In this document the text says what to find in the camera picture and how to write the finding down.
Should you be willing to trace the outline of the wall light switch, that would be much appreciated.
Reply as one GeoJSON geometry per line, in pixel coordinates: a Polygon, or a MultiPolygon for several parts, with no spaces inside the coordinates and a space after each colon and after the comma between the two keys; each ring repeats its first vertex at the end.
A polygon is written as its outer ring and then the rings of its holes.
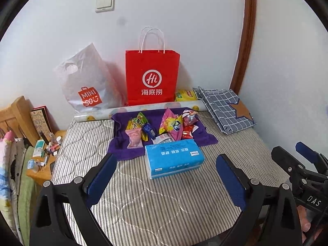
{"type": "Polygon", "coordinates": [[[115,0],[96,0],[95,12],[111,12],[115,9],[115,0]]]}

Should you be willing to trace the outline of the colourful striped pillow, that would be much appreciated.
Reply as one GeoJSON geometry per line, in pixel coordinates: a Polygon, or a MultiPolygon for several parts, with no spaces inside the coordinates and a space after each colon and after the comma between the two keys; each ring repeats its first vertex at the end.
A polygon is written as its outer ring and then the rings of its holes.
{"type": "Polygon", "coordinates": [[[15,141],[15,135],[8,131],[4,138],[1,139],[1,156],[0,156],[0,174],[1,174],[1,213],[15,236],[18,236],[15,219],[12,212],[11,188],[9,185],[9,158],[11,146],[15,141]]]}

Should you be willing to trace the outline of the pink yellow snack bag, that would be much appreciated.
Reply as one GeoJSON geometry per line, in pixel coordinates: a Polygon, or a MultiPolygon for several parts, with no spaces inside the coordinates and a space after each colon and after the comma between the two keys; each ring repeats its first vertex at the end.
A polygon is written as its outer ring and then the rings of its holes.
{"type": "Polygon", "coordinates": [[[181,140],[183,133],[183,117],[174,114],[171,109],[167,108],[163,114],[158,134],[169,133],[174,141],[181,140]]]}

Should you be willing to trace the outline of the yellow snack packet behind roll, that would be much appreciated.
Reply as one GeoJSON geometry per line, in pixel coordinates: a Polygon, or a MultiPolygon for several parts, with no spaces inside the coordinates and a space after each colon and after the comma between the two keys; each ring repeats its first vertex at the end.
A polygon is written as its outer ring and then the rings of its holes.
{"type": "Polygon", "coordinates": [[[179,89],[175,92],[175,102],[187,102],[197,100],[194,90],[179,89]]]}

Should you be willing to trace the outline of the wooden nightstand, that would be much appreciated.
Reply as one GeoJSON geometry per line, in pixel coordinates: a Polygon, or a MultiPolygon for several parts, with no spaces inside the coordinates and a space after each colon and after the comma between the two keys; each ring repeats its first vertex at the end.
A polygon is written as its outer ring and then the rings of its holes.
{"type": "Polygon", "coordinates": [[[45,181],[51,181],[52,172],[51,172],[51,164],[55,163],[57,156],[46,155],[44,157],[32,157],[35,162],[46,162],[44,166],[40,166],[38,171],[35,172],[33,169],[27,169],[26,176],[32,178],[38,185],[43,186],[45,181]]]}

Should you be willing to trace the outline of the purple towel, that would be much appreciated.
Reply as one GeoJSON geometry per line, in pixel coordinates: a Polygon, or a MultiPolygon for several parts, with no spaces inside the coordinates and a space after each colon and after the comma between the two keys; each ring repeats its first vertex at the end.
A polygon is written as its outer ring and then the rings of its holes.
{"type": "MultiPolygon", "coordinates": [[[[164,112],[165,109],[154,109],[145,110],[142,113],[150,122],[150,125],[156,130],[156,132],[158,132],[164,112]]],[[[112,120],[115,122],[114,138],[111,140],[107,152],[114,154],[118,161],[134,159],[145,154],[144,147],[133,149],[127,148],[130,140],[125,130],[128,121],[137,115],[138,112],[124,112],[116,113],[112,116],[112,120]]],[[[196,125],[198,126],[198,129],[194,132],[194,140],[196,144],[199,147],[203,147],[218,143],[218,139],[207,132],[200,115],[197,116],[197,119],[198,121],[196,122],[196,125]]]]}

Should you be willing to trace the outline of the white patterned paper roll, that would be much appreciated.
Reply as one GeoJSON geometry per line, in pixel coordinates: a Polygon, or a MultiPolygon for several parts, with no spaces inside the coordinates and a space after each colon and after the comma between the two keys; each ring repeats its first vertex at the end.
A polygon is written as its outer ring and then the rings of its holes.
{"type": "Polygon", "coordinates": [[[192,101],[153,103],[153,104],[143,104],[138,106],[126,106],[126,107],[93,110],[86,113],[77,113],[73,119],[77,122],[100,121],[100,120],[111,119],[111,117],[116,113],[140,112],[146,110],[156,110],[156,109],[166,109],[166,108],[169,109],[191,108],[192,110],[199,111],[199,112],[207,111],[207,108],[203,101],[192,100],[192,101]]]}

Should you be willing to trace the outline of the brown wooden door frame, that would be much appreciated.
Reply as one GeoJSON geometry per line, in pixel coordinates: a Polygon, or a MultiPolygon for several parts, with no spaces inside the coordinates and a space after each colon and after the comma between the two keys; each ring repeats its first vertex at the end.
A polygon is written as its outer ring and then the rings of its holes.
{"type": "Polygon", "coordinates": [[[245,0],[240,45],[238,49],[237,61],[230,83],[230,89],[232,89],[237,95],[242,87],[251,53],[256,23],[256,7],[257,0],[245,0]]]}

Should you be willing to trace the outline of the grey plaid folded cloth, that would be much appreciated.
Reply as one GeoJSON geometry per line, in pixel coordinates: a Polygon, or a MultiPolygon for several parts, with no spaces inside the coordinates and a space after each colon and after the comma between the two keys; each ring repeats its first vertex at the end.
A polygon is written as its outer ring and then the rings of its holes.
{"type": "Polygon", "coordinates": [[[250,111],[237,94],[230,89],[193,89],[196,97],[203,101],[221,132],[226,135],[256,125],[250,111]]]}

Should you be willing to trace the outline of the blue tissue pack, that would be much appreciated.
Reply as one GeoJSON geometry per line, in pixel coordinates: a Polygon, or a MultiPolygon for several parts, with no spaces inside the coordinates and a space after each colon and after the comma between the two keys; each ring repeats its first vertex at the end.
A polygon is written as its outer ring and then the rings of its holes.
{"type": "Polygon", "coordinates": [[[193,139],[145,146],[145,156],[150,179],[199,168],[205,160],[193,139]]]}

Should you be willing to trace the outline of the framed picture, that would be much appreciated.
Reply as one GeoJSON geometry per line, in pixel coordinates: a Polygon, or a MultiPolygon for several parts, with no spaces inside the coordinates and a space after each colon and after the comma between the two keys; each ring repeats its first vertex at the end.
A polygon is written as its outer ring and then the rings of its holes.
{"type": "Polygon", "coordinates": [[[30,112],[33,125],[40,135],[45,137],[47,141],[55,141],[55,134],[52,131],[51,123],[48,118],[48,110],[46,106],[33,108],[30,112]]]}

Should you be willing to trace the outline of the red small snack packet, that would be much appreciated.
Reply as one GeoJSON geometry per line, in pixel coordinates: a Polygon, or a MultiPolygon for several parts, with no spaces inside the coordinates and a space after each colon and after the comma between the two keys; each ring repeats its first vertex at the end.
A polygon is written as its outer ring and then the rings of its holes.
{"type": "Polygon", "coordinates": [[[198,130],[197,125],[185,125],[183,127],[181,139],[193,139],[193,132],[195,132],[196,130],[198,130]]]}

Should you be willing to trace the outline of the striped mattress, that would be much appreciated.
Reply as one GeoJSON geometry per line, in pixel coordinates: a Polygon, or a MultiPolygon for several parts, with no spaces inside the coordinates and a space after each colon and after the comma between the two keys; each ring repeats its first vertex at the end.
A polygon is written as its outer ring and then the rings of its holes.
{"type": "Polygon", "coordinates": [[[226,154],[249,178],[277,187],[288,175],[253,128],[220,132],[208,112],[201,122],[217,144],[202,147],[200,168],[150,179],[146,157],[120,161],[98,204],[91,209],[114,245],[194,245],[230,229],[240,214],[216,171],[226,154]]]}

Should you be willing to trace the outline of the dark blue snack packet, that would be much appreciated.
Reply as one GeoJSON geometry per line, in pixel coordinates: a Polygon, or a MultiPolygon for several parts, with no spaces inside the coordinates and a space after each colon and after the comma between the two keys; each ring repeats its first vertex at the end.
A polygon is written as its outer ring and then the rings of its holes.
{"type": "Polygon", "coordinates": [[[150,123],[145,123],[142,127],[142,130],[148,135],[149,138],[155,139],[156,138],[156,131],[155,129],[150,125],[150,123]]]}

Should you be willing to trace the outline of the green snack packet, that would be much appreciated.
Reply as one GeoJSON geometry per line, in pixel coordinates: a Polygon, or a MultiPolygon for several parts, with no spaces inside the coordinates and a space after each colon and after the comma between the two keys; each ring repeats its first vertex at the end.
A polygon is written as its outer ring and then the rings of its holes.
{"type": "Polygon", "coordinates": [[[142,112],[139,112],[137,117],[132,118],[131,123],[133,128],[142,128],[145,123],[148,123],[148,120],[142,112]]]}

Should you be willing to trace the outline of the strawberry drink pouch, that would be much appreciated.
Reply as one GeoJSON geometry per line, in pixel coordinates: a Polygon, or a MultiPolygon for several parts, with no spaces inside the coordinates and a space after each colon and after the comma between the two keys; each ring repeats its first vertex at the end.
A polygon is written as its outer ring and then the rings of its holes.
{"type": "Polygon", "coordinates": [[[161,144],[161,143],[175,142],[175,140],[170,133],[163,133],[157,136],[155,139],[152,139],[152,142],[153,144],[161,144]]]}

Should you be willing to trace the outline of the pink panda snack bag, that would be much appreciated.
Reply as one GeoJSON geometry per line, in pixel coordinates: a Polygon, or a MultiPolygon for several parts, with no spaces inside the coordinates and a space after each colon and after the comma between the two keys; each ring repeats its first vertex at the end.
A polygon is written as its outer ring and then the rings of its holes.
{"type": "Polygon", "coordinates": [[[198,121],[197,118],[198,112],[195,110],[184,110],[182,114],[183,125],[193,125],[198,121]]]}

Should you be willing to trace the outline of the white Miniso plastic bag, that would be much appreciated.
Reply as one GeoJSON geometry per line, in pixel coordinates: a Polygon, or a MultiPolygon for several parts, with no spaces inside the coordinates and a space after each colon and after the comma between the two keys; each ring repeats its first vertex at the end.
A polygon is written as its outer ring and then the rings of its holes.
{"type": "Polygon", "coordinates": [[[54,72],[66,101],[78,113],[124,105],[116,81],[92,43],[57,66],[54,72]]]}

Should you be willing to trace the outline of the red Haidilao paper bag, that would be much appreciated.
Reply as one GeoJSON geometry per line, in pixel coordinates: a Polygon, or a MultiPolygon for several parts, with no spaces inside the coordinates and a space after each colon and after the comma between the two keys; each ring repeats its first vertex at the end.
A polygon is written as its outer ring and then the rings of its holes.
{"type": "Polygon", "coordinates": [[[180,65],[180,54],[166,48],[165,36],[158,28],[142,29],[138,50],[125,54],[127,104],[172,102],[180,65]],[[156,34],[162,43],[159,49],[144,49],[148,34],[156,34]]]}

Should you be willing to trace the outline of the yellow snack packet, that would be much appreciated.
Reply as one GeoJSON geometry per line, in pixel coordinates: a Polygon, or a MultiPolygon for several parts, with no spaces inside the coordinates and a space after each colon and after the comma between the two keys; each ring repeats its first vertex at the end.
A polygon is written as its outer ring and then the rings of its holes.
{"type": "Polygon", "coordinates": [[[145,131],[142,129],[142,127],[143,127],[143,124],[140,121],[130,119],[128,121],[126,130],[140,128],[141,129],[141,139],[144,142],[148,142],[148,135],[145,133],[145,131]]]}
{"type": "Polygon", "coordinates": [[[187,102],[197,100],[194,90],[179,89],[175,92],[175,102],[187,102]]]}

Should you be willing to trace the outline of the pink candy-shaped packet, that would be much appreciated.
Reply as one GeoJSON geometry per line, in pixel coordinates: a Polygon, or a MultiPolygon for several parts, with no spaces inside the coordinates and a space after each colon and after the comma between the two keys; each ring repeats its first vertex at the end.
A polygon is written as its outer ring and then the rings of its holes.
{"type": "Polygon", "coordinates": [[[135,128],[135,129],[127,129],[125,130],[126,134],[129,138],[129,144],[127,146],[128,149],[133,148],[142,148],[142,139],[141,139],[141,128],[135,128]]]}

